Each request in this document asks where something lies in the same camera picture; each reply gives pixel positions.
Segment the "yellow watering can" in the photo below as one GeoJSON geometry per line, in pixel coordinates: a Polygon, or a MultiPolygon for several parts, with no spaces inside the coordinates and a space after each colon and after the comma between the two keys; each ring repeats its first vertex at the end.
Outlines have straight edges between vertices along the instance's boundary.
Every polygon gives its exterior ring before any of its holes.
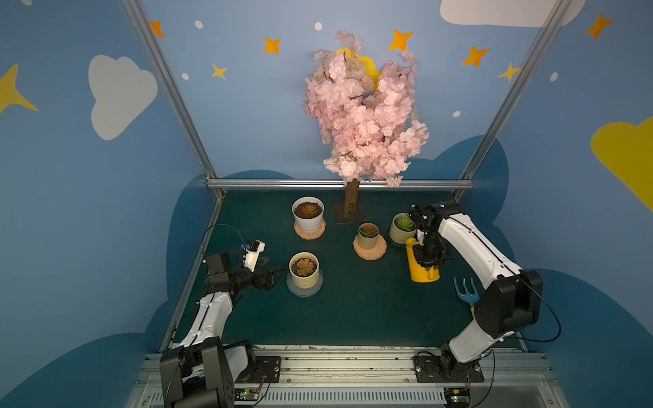
{"type": "Polygon", "coordinates": [[[426,248],[416,238],[406,240],[406,256],[413,282],[430,283],[440,279],[440,270],[435,265],[423,266],[419,260],[425,260],[426,248]]]}

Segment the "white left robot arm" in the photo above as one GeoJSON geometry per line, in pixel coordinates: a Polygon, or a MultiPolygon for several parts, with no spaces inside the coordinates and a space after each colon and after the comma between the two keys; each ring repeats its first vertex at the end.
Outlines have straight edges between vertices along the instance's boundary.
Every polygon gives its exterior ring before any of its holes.
{"type": "Polygon", "coordinates": [[[247,251],[234,266],[228,252],[204,258],[205,284],[197,297],[197,315],[181,343],[163,353],[160,376],[165,407],[233,407],[266,396],[277,384],[279,357],[258,356],[248,341],[223,343],[226,321],[236,298],[248,287],[270,291],[285,276],[284,268],[266,267],[267,259],[247,251]]]}

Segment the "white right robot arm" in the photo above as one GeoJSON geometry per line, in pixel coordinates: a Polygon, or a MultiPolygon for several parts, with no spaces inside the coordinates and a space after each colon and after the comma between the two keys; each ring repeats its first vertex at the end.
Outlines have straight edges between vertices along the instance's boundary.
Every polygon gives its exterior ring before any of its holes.
{"type": "Polygon", "coordinates": [[[408,213],[416,236],[406,240],[411,279],[435,282],[452,246],[474,271],[484,292],[474,319],[441,350],[449,367],[479,360],[495,343],[539,320],[543,281],[503,255],[457,202],[413,204],[408,213]]]}

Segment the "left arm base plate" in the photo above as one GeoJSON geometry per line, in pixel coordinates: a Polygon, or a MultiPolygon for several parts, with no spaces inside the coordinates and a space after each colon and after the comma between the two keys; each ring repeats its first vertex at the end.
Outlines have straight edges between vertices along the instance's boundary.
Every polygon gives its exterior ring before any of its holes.
{"type": "Polygon", "coordinates": [[[256,356],[255,362],[236,379],[237,384],[278,384],[281,376],[282,358],[280,356],[256,356]]]}

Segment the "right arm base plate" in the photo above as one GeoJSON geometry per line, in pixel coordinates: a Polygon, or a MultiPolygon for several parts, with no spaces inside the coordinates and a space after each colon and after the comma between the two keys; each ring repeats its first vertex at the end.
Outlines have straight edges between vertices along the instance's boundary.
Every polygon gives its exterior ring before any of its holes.
{"type": "Polygon", "coordinates": [[[427,352],[418,352],[413,356],[413,368],[420,384],[485,382],[479,360],[460,363],[449,355],[436,356],[427,352]]]}

